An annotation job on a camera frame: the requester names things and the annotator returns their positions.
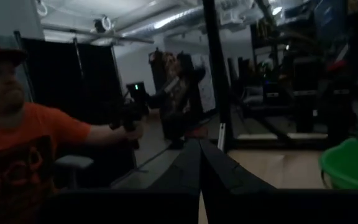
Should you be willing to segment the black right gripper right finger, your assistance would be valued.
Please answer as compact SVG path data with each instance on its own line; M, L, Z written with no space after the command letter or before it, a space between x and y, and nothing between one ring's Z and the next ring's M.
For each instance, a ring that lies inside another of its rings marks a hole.
M243 168L208 140L200 141L202 177L210 186L225 190L273 190L275 187Z

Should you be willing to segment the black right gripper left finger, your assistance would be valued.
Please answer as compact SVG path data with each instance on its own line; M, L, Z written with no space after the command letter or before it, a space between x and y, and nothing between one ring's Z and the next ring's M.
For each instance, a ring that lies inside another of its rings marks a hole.
M167 170L149 187L159 190L200 189L200 142L192 139L185 144Z

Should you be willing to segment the person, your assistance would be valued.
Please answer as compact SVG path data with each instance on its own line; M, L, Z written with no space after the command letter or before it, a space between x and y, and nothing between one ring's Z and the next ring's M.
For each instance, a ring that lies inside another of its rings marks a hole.
M156 50L149 55L152 73L164 84L150 95L150 108L158 109L164 138L170 149L182 149L185 135L203 114L199 83L206 75L203 65L193 65L191 55Z
M24 59L23 51L0 47L0 224L34 224L40 204L55 193L59 144L106 145L130 137L123 127L88 124L27 102L15 74Z

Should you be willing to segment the black divider panel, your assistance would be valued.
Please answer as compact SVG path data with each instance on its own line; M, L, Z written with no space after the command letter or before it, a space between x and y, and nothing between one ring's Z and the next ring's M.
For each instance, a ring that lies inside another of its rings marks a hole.
M90 124L119 120L123 93L111 46L29 39L18 31L14 36L27 53L24 71L33 102Z

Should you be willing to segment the white post bracket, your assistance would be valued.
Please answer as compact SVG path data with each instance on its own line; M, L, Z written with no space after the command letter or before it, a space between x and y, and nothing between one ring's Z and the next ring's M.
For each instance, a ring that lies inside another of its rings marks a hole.
M218 137L217 147L222 152L224 152L225 150L225 141L226 141L226 124L221 123L219 126L219 137Z

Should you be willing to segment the silver spiral air duct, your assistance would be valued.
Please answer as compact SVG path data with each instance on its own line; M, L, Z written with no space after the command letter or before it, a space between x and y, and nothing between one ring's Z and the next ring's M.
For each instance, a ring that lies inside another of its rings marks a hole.
M204 19L204 7L196 6L182 12L166 17L157 22L146 24L142 27L121 34L122 37L151 37L176 27L199 24Z

